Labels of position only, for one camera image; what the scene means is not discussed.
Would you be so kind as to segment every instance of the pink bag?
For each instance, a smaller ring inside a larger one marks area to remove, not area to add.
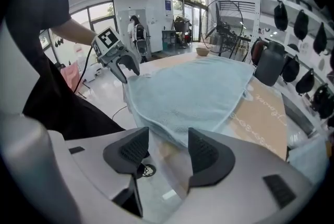
[[[74,91],[80,79],[78,62],[74,62],[71,65],[61,69],[61,74],[63,78],[65,79],[69,88],[72,91]],[[80,85],[77,88],[77,92],[79,91],[81,86],[82,86],[82,82],[80,82]]]

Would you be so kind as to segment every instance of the light blue towel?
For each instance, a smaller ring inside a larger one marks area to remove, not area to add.
[[[188,128],[221,129],[237,106],[254,68],[224,57],[207,57],[134,76],[125,88],[138,126],[188,146]]]

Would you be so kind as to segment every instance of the bowl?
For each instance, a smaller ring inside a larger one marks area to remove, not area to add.
[[[207,56],[210,51],[206,48],[196,48],[196,52],[199,56]]]

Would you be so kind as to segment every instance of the cable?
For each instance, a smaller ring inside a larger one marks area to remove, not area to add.
[[[114,116],[120,111],[123,110],[124,108],[126,108],[127,105],[125,105],[124,107],[120,108],[117,112],[114,113],[113,117],[111,118],[111,120],[114,120]]]
[[[79,82],[77,84],[77,86],[75,87],[75,90],[74,90],[74,93],[77,91],[77,88],[79,87],[79,84],[85,74],[85,71],[86,71],[86,68],[87,68],[87,64],[88,64],[88,59],[89,59],[89,55],[90,55],[90,52],[92,51],[93,47],[90,48],[89,52],[88,52],[88,55],[87,55],[87,59],[86,59],[86,63],[85,63],[85,67],[83,69],[83,72],[82,72],[82,75],[80,76],[80,79],[79,79]]]
[[[78,91],[78,94],[79,94],[80,96],[82,96],[84,99],[86,99],[86,97],[85,97],[84,95],[82,95],[79,91]]]
[[[82,84],[83,84],[84,86],[86,86],[88,89],[90,89],[90,87],[88,87],[84,82],[82,82]]]

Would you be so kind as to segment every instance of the black shirt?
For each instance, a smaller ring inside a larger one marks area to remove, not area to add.
[[[8,30],[40,75],[23,113],[37,119],[47,129],[59,131],[65,139],[121,131],[123,129],[100,110],[74,95],[43,52],[40,30],[60,26],[68,20],[68,0],[12,0],[8,8]]]

